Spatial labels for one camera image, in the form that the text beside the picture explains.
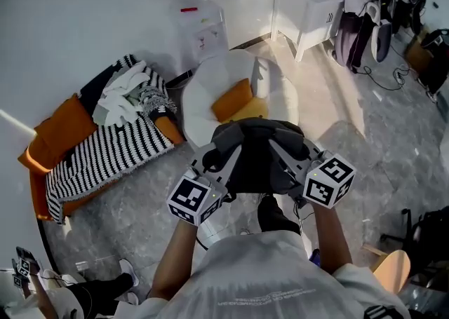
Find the white round chair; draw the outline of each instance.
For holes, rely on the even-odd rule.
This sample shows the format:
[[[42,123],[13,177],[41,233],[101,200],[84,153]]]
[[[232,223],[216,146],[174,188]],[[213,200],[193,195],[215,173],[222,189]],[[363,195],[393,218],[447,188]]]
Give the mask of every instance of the white round chair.
[[[245,50],[231,50],[201,63],[182,93],[184,134],[192,148],[208,144],[221,124],[211,110],[212,104],[246,78],[253,96],[265,99],[270,119],[298,124],[297,92],[279,66]]]

